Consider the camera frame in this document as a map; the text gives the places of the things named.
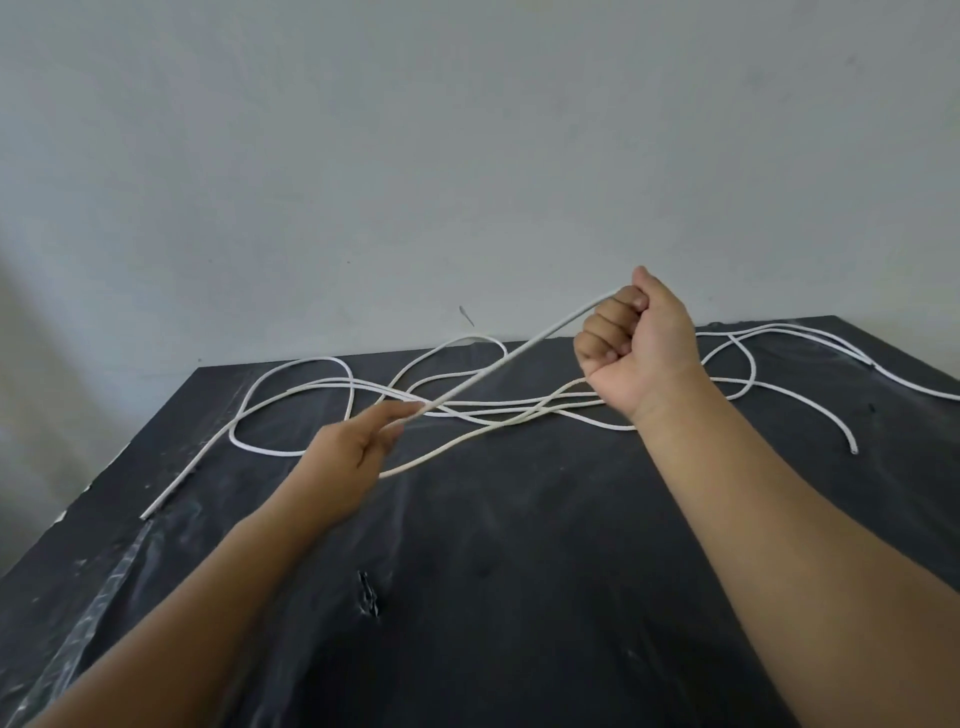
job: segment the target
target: skin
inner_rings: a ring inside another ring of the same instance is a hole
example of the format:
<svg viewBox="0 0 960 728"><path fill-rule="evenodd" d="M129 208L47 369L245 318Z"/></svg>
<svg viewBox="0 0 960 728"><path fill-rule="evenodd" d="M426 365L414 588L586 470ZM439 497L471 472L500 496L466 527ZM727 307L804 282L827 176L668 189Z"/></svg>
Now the skin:
<svg viewBox="0 0 960 728"><path fill-rule="evenodd" d="M804 726L960 725L960 595L834 508L710 382L646 269L574 339L636 426L757 655ZM302 554L373 486L415 404L328 425L267 502L32 725L205 726Z"/></svg>

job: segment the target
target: person's left arm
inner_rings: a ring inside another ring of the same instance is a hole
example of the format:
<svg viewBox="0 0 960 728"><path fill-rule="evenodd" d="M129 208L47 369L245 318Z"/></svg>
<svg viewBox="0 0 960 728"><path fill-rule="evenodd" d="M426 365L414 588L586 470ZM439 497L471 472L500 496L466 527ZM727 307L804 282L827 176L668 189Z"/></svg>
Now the person's left arm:
<svg viewBox="0 0 960 728"><path fill-rule="evenodd" d="M208 725L283 578L376 481L399 436L382 428L419 408L387 401L323 427L274 494L31 728Z"/></svg>

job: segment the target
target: white wall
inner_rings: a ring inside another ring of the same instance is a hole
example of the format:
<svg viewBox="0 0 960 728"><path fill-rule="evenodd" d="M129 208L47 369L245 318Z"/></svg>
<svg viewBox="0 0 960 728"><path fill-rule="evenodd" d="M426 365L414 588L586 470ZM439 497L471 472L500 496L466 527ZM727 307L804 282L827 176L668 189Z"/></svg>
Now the white wall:
<svg viewBox="0 0 960 728"><path fill-rule="evenodd" d="M201 362L524 336L638 262L960 374L958 236L955 0L0 9L0 259L97 413L38 408L74 492Z"/></svg>

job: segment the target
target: white cord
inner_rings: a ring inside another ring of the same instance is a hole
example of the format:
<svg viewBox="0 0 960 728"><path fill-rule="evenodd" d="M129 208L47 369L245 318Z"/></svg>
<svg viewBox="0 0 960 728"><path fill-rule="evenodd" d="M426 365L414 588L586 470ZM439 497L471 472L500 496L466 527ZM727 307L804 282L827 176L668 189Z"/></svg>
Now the white cord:
<svg viewBox="0 0 960 728"><path fill-rule="evenodd" d="M436 457L442 452L446 452L450 448L453 448L456 445L459 445L466 440L469 440L474 437L479 437L482 434L487 432L492 432L495 429L500 429L501 427L509 427L512 425L520 425L522 423L527 423L532 420L535 420L538 417L542 417L546 414L559 414L564 415L565 417L570 417L575 420L580 420L583 423L588 425L593 425L595 427L602 427L604 429L615 430L615 431L631 431L633 430L632 425L609 425L607 423L598 422L592 418L586 417L585 415L580 414L579 412L574 412L574 409L580 409L583 407L595 407L603 404L603 401L600 400L596 393L594 392L568 392L567 390L577 384L585 384L586 380L584 378L574 379L569 381L564 386L560 387L556 391L552 392L545 397L540 398L529 398L526 400L505 400L505 401L487 401L487 400L455 400L453 399L461 392L466 390L468 387L472 386L476 382L480 381L484 377L492 374L500 367L504 366L508 362L520 356L522 353L529 350L531 347L536 346L540 341L547 338L551 334L557 332L570 322L579 318L585 314L590 309L594 308L605 299L613 295L613 292L605 294L600 298L591 301L587 305L584 305L578 308L573 313L569 314L562 318L559 322L554 324L552 327L547 328L542 333L539 333L534 338L530 339L526 343L514 349L512 352L508 352L507 348L503 345L502 342L497 341L490 336L484 336L481 334L472 334L470 336L461 336L456 339L447 341L444 344L441 344L439 347L430 350L427 353L421 354L409 364L404 366L399 372L396 373L396 376L390 381L389 384L379 384L373 381L367 381L365 379L357 379L353 375L353 371L348 366L347 362L343 359L338 359L336 356L315 356L306 359L297 359L296 361L289 361L285 364L280 364L279 366L274 367L266 374L260 376L248 390L247 394L244 396L243 400L240 402L240 408L237 410L236 415L226 423L216 434L211 437L200 451L187 463L186 467L180 472L180 474L174 478L173 482L168 485L163 492L156 498L156 500L151 503L151 505L143 512L140 516L142 520L149 519L153 513L159 509L164 501L180 486L183 480L186 479L188 475L197 467L197 464L201 459L206 455L206 453L213 447L224 434L228 434L230 441L238 448L247 450L249 452L256 452L261 455L272 455L274 457L300 457L303 455L303 450L271 450L265 448L259 448L254 445L249 445L242 442L237 438L236 435L236 426L243 420L245 417L250 416L252 413L263 409L269 404L274 403L275 401L282 400L285 397L290 397L291 395L298 394L300 392L307 392L313 389L348 389L349 396L347 399L347 411L344 413L344 419L348 420L353 412L353 399L356 390L365 390L368 392L374 392L379 395L377 402L383 401L385 398L390 397L395 400L404 400L404 401L418 401L422 402L425 406L413 417L407 418L406 421L414 420L418 417L446 417L446 418L456 418L458 420L463 420L464 422L469 422L474 425L481 425L478 429L475 429L471 432L468 432L460 437L454 438L449 442L441 445L440 447L427 452L425 455L411 460L408 463L392 468L391 470L384 471L380 474L380 477L390 477L391 475L396 475L398 473L403 473L408 471L411 468L415 468L417 465L426 462L427 460ZM763 324L761 326L756 326L753 328L745 328L740 331L697 331L697 336L723 336L727 338L720 346L716 347L710 351L703 358L703 364L706 366L708 362L720 351L726 349L727 347L734 346L740 349L743 354L747 357L747 361L750 365L750 375L746 379L739 379L726 376L712 376L711 379L717 382L728 382L732 384L742 384L743 387L737 392L727 395L728 400L736 400L740 397L743 397L747 394L753 387L761 387L764 389L771 389L775 392L780 392L785 394L788 397L792 397L795 400L799 400L804 404L807 404L818 412L829 417L833 422L841 429L844 433L844 436L847 438L848 446L850 447L850 452L856 455L858 453L858 447L853 433L850 428L847 427L844 422L834 415L832 412L827 410L824 406L817 404L816 402L803 397L802 395L797 394L796 392L791 392L788 389L778 387L775 384L768 384L766 382L761 382L756 380L756 360L750 351L743 345L744 339L749 339L754 336L759 336L764 333L779 333L787 334L790 336L798 336L809 341L822 344L823 346L830 347L837 352L845 354L852 357L853 359L866 364L877 372L886 376L887 378L895 381L897 384L901 384L904 387L909 387L917 392L922 392L923 394L930 395L931 397L938 397L945 400L954 400L960 401L960 395L950 394L947 392L937 392L932 389L927 389L919 384L914 384L913 382L907 381L897 375L888 372L886 369L881 367L879 364L874 362L874 360L864 353L862 350L855 347L850 342L842 339L836 334L830 333L829 331L821 331L817 328L809 328L800 326L799 324L786 324L786 323L774 323L774 324ZM499 359L493 362L493 364L484 367L483 369L474 369L468 372L451 372L448 374L442 375L433 375L428 376L424 379L421 379L412 385L410 385L406 390L400 390L396 388L396 383L400 378L409 372L414 366L421 363L425 359L434 355L437 352L442 351L446 347L449 347L453 344L456 344L461 341L488 341L501 350L501 356ZM305 364L311 361L331 361L336 364L339 364L344 368L344 371L347 373L347 376L328 376L323 379L316 379L315 381L309 381L304 384L300 384L295 387L291 387L286 392L282 392L278 395L274 395L259 404L256 404L252 407L248 407L250 400L253 396L253 393L256 391L257 387L262 384L270 376L280 372L284 369L289 369L290 367L295 367L298 364ZM469 376L469 379L458 384L457 386L450 389L445 394L436 398L435 400L427 400L420 395L414 394L414 390L418 387L426 384L430 381L437 381L439 379L448 379L456 376ZM559 404L551 404L555 400L563 400ZM485 419L490 415L511 415L506 420L490 420Z"/></svg>

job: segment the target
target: person's right arm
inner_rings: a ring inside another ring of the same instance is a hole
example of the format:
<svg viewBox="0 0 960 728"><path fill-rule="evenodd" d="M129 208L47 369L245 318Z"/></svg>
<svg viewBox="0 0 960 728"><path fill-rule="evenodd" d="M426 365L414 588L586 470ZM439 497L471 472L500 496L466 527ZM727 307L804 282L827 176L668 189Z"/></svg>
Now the person's right arm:
<svg viewBox="0 0 960 728"><path fill-rule="evenodd" d="M709 380L659 280L634 271L574 349L636 426L804 726L960 725L960 595L773 451Z"/></svg>

